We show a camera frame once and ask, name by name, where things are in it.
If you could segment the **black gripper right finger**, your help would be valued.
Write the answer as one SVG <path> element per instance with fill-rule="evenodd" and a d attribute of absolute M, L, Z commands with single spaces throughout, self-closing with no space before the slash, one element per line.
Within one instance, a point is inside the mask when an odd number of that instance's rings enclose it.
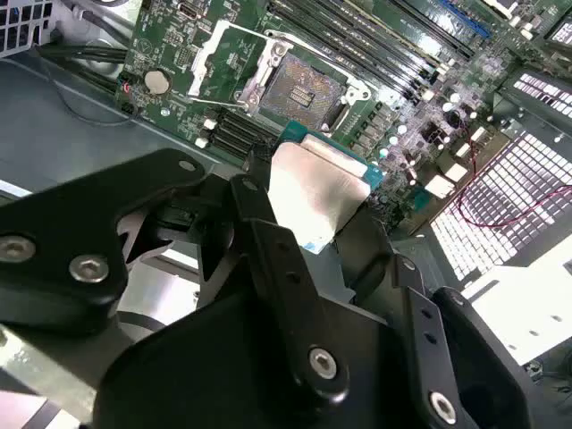
<path fill-rule="evenodd" d="M 427 428 L 533 428 L 534 387 L 467 299 L 426 290 L 361 204 L 334 243 L 358 307 L 396 334 L 416 415 Z"/>

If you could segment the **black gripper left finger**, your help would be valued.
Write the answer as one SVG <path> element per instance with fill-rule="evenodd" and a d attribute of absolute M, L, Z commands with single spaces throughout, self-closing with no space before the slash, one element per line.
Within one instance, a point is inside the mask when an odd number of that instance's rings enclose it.
<path fill-rule="evenodd" d="M 206 174 L 187 154 L 161 149 L 30 195 L 1 209 L 1 318 L 9 324 L 93 333 L 111 319 L 129 267 L 175 241 L 198 244 L 207 285 L 253 300 L 252 371 L 233 323 L 213 301 L 130 351 L 101 393 L 162 401 L 208 385 L 262 383 L 265 395 L 335 406 L 349 370 L 292 232 L 276 221 L 250 175 Z"/>

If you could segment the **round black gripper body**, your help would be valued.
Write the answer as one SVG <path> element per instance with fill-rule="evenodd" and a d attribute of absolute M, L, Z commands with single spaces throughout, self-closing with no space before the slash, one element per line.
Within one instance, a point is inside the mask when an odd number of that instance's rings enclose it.
<path fill-rule="evenodd" d="M 348 397 L 317 412 L 295 392 L 268 316 L 248 292 L 127 349 L 97 392 L 95 428 L 421 428 L 398 343 L 378 317 L 329 299 Z"/>

